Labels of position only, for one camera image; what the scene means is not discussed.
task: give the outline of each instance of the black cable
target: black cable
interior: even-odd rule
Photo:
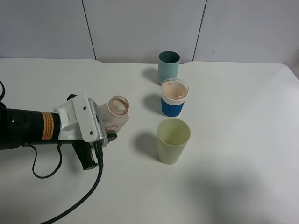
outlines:
[[[61,213],[60,215],[44,222],[44,223],[40,223],[40,224],[51,224],[53,222],[56,222],[57,220],[65,217],[67,214],[71,213],[72,211],[74,211],[78,206],[80,206],[86,199],[89,198],[89,196],[94,192],[94,190],[97,188],[101,176],[102,176],[102,172],[103,172],[103,150],[102,150],[102,146],[100,144],[99,141],[94,143],[94,151],[95,151],[95,155],[98,159],[98,165],[99,165],[99,172],[98,172],[98,176],[97,179],[95,180],[92,188],[87,192],[87,194],[80,199],[80,201],[78,201],[76,204],[74,204],[73,206],[71,206],[68,210],[66,210],[65,212]]]
[[[35,148],[33,145],[29,145],[29,144],[26,144],[26,143],[22,145],[23,147],[27,147],[27,146],[29,146],[29,147],[33,148],[34,151],[35,151],[35,153],[36,153],[36,156],[35,156],[35,158],[34,158],[34,162],[33,162],[33,165],[32,165],[32,172],[33,172],[34,176],[36,176],[36,177],[39,178],[39,179],[46,179],[46,178],[49,178],[49,177],[53,176],[53,175],[59,170],[59,168],[61,167],[61,164],[62,164],[62,155],[61,155],[61,151],[60,151],[60,147],[61,147],[61,145],[62,145],[62,142],[60,142],[60,143],[56,146],[56,149],[57,149],[57,151],[58,151],[58,153],[59,153],[59,163],[58,163],[57,167],[55,168],[55,170],[54,170],[52,173],[50,173],[49,175],[47,175],[47,176],[39,176],[39,175],[37,175],[36,172],[34,171],[34,167],[35,167],[35,165],[36,165],[36,158],[37,158],[37,150],[36,150],[36,148]]]
[[[4,85],[3,85],[3,83],[1,82],[1,80],[0,80],[0,84],[1,84],[1,86],[2,86],[2,93],[1,93],[1,95],[0,95],[0,102],[3,100],[3,98],[4,98],[4,95],[5,95],[5,88],[4,88]]]

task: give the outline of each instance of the table surface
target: table surface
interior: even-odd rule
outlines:
[[[104,148],[102,179],[92,196],[57,223],[296,224],[299,220],[299,82],[272,63],[190,62],[180,119],[191,138],[180,159],[157,158],[161,114],[157,65],[74,59],[0,59],[8,108],[50,112],[69,94],[98,104],[130,103],[129,121]],[[55,146],[37,146],[36,172],[58,163]],[[75,151],[51,178],[33,176],[34,151],[0,151],[0,223],[40,223],[65,211],[93,185]]]

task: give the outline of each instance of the white bottle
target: white bottle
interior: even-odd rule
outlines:
[[[116,134],[129,120],[129,102],[122,96],[114,96],[108,103],[99,106],[107,134]]]

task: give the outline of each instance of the cup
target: cup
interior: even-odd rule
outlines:
[[[173,51],[164,51],[159,54],[158,81],[160,84],[166,79],[177,77],[179,60],[178,53]]]
[[[168,118],[177,117],[188,96],[189,87],[180,79],[170,78],[161,84],[162,113]]]
[[[161,162],[168,165],[177,162],[190,134],[189,126],[180,119],[170,118],[162,121],[157,129],[158,154]]]

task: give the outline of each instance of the white wall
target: white wall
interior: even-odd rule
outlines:
[[[1,0],[0,57],[94,59],[81,0]]]
[[[205,0],[84,0],[102,62],[155,63],[174,50],[192,61]]]
[[[195,61],[299,60],[299,0],[208,0]]]

